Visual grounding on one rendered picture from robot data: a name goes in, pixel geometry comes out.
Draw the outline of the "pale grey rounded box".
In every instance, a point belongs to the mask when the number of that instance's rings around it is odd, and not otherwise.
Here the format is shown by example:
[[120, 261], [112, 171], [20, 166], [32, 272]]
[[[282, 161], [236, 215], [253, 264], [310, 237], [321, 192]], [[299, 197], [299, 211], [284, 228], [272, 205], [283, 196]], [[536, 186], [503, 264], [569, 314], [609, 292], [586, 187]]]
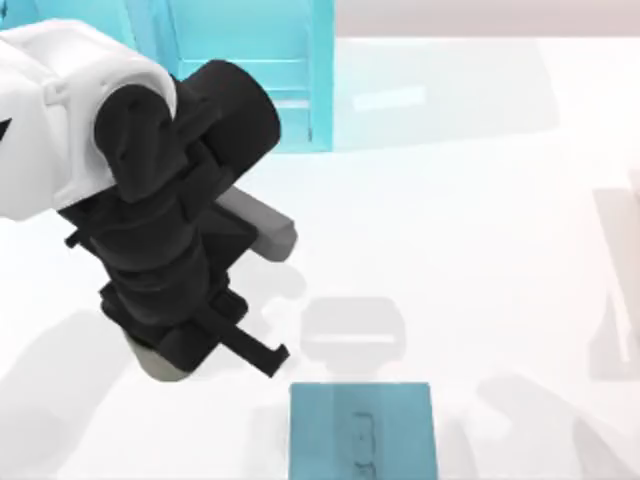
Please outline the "pale grey rounded box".
[[126, 336], [126, 340], [139, 366], [152, 379], [164, 383], [174, 383], [190, 376], [189, 372], [174, 367], [155, 351], [139, 344], [133, 338]]

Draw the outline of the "teal book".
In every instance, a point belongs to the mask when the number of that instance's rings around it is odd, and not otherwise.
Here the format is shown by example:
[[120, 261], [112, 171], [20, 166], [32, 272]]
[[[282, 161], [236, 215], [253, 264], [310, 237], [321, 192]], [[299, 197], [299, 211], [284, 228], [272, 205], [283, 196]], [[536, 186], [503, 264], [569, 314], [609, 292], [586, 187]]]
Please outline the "teal book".
[[427, 383], [294, 383], [288, 480], [439, 480]]

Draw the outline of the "light blue rack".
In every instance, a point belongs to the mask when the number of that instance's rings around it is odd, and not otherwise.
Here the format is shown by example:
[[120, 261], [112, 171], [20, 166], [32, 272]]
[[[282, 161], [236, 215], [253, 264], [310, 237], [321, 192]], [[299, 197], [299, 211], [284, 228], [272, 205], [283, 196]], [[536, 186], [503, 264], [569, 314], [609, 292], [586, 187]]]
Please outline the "light blue rack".
[[274, 102], [279, 151], [333, 147], [334, 0], [0, 0], [0, 29], [51, 18], [84, 21], [179, 79], [233, 62]]

